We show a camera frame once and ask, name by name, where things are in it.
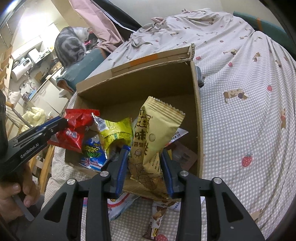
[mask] yellow snack bag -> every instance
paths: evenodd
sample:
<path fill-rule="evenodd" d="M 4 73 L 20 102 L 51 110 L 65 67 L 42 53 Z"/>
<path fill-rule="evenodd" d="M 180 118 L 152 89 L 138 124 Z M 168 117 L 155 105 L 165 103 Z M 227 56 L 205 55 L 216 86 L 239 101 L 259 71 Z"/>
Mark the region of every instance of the yellow snack bag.
<path fill-rule="evenodd" d="M 95 115 L 93 115 L 93 118 L 101 137 L 104 138 L 104 149 L 106 150 L 107 155 L 110 151 L 110 145 L 114 142 L 116 142 L 118 146 L 131 146 L 133 132 L 131 129 L 130 118 L 125 118 L 119 122 L 104 120 Z"/>
<path fill-rule="evenodd" d="M 171 105 L 148 97 L 141 107 L 133 133 L 128 168 L 132 178 L 158 195 L 165 195 L 159 152 L 169 143 L 185 114 Z"/>

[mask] gingham fabric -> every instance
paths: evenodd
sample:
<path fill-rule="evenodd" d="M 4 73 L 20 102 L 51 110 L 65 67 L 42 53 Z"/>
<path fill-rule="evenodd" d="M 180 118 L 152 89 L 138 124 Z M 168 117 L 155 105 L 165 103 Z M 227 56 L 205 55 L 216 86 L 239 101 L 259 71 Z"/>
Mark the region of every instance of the gingham fabric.
<path fill-rule="evenodd" d="M 256 223 L 267 238 L 296 193 L 295 61 L 282 46 L 232 14 L 185 11 L 155 18 L 133 33 L 90 76 L 191 43 L 205 82 L 202 177 L 220 176 L 249 213 L 261 210 Z M 64 151 L 56 148 L 46 201 L 68 178 L 86 178 L 63 161 Z M 112 240 L 144 240 L 150 207 L 147 200 L 136 200 L 111 222 Z M 202 211 L 206 240 L 205 202 Z M 177 220 L 178 214 L 168 210 L 159 233 L 169 241 L 175 240 Z"/>

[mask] water heater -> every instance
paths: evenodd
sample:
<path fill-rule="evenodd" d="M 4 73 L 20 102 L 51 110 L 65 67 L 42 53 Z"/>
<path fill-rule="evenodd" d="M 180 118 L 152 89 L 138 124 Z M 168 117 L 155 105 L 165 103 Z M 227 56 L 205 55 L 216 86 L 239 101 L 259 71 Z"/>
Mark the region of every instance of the water heater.
<path fill-rule="evenodd" d="M 32 66 L 33 63 L 30 58 L 24 59 L 11 71 L 10 79 L 17 82 Z"/>

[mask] cat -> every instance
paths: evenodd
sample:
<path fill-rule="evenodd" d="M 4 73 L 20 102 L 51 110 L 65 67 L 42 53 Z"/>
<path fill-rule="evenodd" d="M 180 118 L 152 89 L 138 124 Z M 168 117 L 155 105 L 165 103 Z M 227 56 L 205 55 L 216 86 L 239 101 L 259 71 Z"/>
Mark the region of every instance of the cat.
<path fill-rule="evenodd" d="M 66 27 L 57 36 L 54 49 L 64 69 L 81 61 L 86 55 L 84 42 L 88 40 L 91 28 Z"/>

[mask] human hand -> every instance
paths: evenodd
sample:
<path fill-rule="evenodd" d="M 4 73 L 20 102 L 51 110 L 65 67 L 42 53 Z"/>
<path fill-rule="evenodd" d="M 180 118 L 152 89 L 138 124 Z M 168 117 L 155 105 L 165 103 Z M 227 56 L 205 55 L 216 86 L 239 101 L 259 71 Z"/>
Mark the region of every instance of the human hand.
<path fill-rule="evenodd" d="M 32 180 L 32 173 L 28 164 L 24 165 L 22 190 L 26 195 L 25 206 L 30 207 L 36 204 L 40 197 L 40 191 Z M 21 186 L 18 183 L 0 183 L 0 214 L 6 222 L 23 215 L 23 212 L 11 197 L 20 193 L 20 191 Z"/>

